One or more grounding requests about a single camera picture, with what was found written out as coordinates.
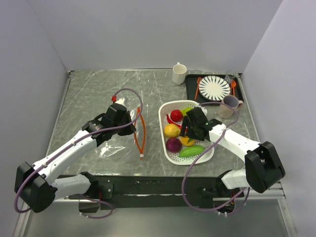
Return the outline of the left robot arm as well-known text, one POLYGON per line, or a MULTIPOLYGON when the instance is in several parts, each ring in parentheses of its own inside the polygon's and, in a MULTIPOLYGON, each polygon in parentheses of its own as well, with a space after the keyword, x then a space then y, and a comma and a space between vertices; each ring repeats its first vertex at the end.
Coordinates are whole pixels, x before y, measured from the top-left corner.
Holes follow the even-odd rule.
POLYGON ((18 166, 14 191, 33 212, 42 212, 54 200, 66 196, 98 198, 105 195, 106 191, 97 178, 88 172, 68 178, 59 176, 77 159, 110 140, 113 135, 126 136, 136 131, 126 104, 125 99, 117 100, 105 113, 88 121, 56 151, 32 165, 24 162, 18 166))

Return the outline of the purple onion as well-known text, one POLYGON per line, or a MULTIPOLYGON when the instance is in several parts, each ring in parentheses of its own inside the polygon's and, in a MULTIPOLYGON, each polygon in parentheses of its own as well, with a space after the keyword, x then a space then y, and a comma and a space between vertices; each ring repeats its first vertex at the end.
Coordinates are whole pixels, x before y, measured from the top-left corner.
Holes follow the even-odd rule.
POLYGON ((166 142, 166 149, 172 153, 179 152, 181 150, 182 143, 176 137, 171 137, 166 142))

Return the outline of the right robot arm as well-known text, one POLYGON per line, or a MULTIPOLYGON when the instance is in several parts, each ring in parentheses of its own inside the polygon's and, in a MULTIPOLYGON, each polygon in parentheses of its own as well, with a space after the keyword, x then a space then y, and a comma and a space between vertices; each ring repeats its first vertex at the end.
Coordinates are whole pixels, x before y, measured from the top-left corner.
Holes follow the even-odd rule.
POLYGON ((182 131, 189 138, 220 145, 244 162, 244 169, 226 171, 218 177, 216 191, 222 197, 227 197, 236 188, 250 187, 263 193, 285 176, 285 169, 272 143, 250 140, 217 119, 208 120, 199 107, 187 112, 182 131))

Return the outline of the yellow lemon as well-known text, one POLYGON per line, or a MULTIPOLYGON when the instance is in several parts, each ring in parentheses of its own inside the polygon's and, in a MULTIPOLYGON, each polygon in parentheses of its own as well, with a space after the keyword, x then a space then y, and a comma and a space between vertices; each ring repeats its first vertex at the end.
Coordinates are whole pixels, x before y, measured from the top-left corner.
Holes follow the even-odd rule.
POLYGON ((180 134, 181 129, 175 124, 168 124, 165 126, 163 132, 165 136, 172 138, 177 137, 180 134))

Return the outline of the clear zip top bag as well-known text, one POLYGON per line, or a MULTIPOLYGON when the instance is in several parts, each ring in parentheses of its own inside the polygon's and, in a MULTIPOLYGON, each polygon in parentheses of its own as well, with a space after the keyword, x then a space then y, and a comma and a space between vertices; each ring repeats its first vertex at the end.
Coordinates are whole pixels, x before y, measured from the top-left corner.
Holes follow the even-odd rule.
POLYGON ((136 132, 127 136, 114 135, 111 140, 104 142, 95 152, 100 158, 107 158, 113 155, 120 155, 122 152, 136 152, 136 156, 143 160, 146 153, 147 130, 143 116, 140 114, 140 107, 132 110, 131 117, 140 115, 133 124, 136 132))

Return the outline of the orange fruit with leaf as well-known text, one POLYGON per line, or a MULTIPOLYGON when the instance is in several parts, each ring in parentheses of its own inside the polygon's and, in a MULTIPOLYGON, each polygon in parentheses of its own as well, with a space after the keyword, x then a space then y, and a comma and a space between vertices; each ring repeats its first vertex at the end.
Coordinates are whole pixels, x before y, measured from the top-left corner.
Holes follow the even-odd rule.
POLYGON ((190 147, 195 143, 195 139, 189 138, 187 136, 180 136, 180 142, 186 147, 190 147))

